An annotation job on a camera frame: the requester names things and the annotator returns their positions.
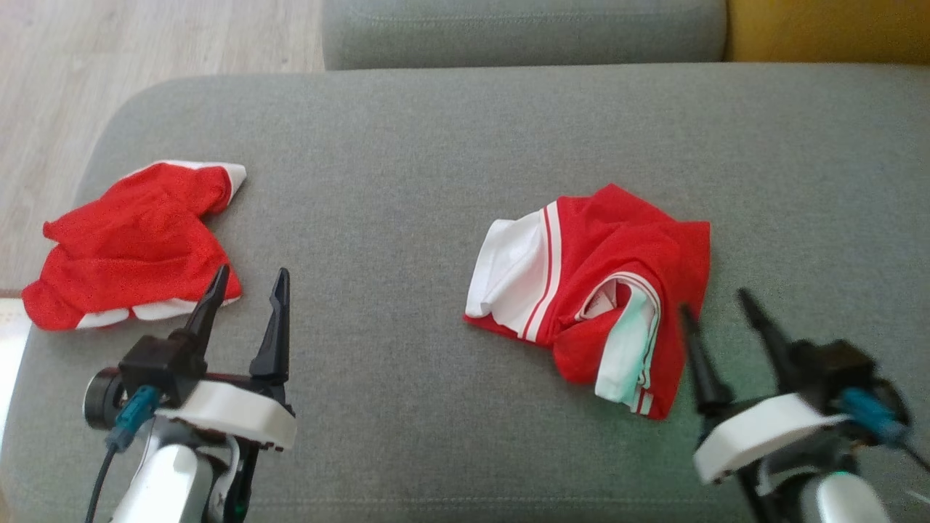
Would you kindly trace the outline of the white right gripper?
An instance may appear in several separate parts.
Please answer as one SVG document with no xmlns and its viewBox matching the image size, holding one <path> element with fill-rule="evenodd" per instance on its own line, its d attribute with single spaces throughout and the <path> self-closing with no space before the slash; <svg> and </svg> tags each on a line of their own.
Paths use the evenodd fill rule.
<svg viewBox="0 0 930 523">
<path fill-rule="evenodd" d="M 748 324 L 763 342 L 781 395 L 760 401 L 710 431 L 693 455 L 695 470 L 705 485 L 715 483 L 824 427 L 849 420 L 844 413 L 824 415 L 811 407 L 800 394 L 791 393 L 797 390 L 798 372 L 791 361 L 790 341 L 747 288 L 738 288 L 737 298 Z M 688 304 L 679 307 L 679 320 L 693 384 L 695 410 L 703 417 L 719 417 L 734 402 L 733 391 L 716 371 L 702 338 L 700 322 Z"/>
</svg>

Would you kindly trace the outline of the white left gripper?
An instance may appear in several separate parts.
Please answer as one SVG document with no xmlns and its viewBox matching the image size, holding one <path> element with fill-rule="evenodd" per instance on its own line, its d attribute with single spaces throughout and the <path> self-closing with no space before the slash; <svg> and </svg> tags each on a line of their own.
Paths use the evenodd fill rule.
<svg viewBox="0 0 930 523">
<path fill-rule="evenodd" d="M 173 340 L 187 346 L 207 346 L 217 312 L 222 308 L 230 277 L 230 266 L 220 265 L 184 327 L 173 332 Z M 250 376 L 273 385 L 289 380 L 291 278 L 288 268 L 279 269 L 270 292 L 270 314 L 258 353 L 250 364 Z M 218 441 L 238 437 L 262 449 L 292 450 L 298 421 L 275 398 L 243 389 L 229 381 L 200 378 L 179 406 L 162 406 L 155 419 L 179 424 L 195 438 Z"/>
</svg>

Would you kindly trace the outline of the red mesh shorts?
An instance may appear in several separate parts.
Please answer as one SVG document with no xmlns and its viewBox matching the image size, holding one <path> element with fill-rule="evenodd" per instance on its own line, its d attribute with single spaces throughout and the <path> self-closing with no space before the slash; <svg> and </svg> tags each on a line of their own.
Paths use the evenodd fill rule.
<svg viewBox="0 0 930 523">
<path fill-rule="evenodd" d="M 53 247 L 21 292 L 28 317 L 73 331 L 188 315 L 230 266 L 205 221 L 229 208 L 246 177 L 239 163 L 159 161 L 44 223 Z"/>
</svg>

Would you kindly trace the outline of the red white basketball jersey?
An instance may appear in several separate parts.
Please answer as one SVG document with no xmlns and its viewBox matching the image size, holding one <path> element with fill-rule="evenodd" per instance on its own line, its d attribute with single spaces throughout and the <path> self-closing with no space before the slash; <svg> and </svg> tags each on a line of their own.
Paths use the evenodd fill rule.
<svg viewBox="0 0 930 523">
<path fill-rule="evenodd" d="M 549 349 L 569 383 L 664 420 L 687 363 L 676 311 L 701 310 L 710 264 L 710 223 L 677 221 L 605 185 L 494 221 L 463 317 Z"/>
</svg>

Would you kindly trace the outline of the grey sofa ottoman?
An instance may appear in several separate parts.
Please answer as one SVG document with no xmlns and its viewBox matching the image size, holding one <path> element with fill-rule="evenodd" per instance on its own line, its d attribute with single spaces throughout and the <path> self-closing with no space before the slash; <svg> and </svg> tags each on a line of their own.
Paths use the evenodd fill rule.
<svg viewBox="0 0 930 523">
<path fill-rule="evenodd" d="M 293 450 L 247 523 L 743 523 L 703 486 L 688 380 L 644 420 L 462 320 L 486 230 L 608 183 L 711 223 L 700 323 L 741 398 L 774 389 L 737 301 L 879 361 L 930 458 L 930 68 L 619 64 L 170 81 L 129 100 L 78 193 L 160 159 L 242 163 L 211 222 L 243 285 L 212 371 L 246 373 L 291 275 Z"/>
</svg>

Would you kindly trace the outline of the yellow sofa backrest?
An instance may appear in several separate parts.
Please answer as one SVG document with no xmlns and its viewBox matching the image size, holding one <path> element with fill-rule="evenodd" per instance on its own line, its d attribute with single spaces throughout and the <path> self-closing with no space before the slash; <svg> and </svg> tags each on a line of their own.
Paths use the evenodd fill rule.
<svg viewBox="0 0 930 523">
<path fill-rule="evenodd" d="M 727 62 L 930 65 L 930 0 L 727 0 Z"/>
</svg>

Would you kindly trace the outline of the grey sofa seat cushion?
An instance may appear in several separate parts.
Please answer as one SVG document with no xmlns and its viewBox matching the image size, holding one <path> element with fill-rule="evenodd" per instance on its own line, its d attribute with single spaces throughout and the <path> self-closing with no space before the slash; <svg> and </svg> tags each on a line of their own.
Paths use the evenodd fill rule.
<svg viewBox="0 0 930 523">
<path fill-rule="evenodd" d="M 727 0 L 323 0 L 328 70 L 720 62 Z"/>
</svg>

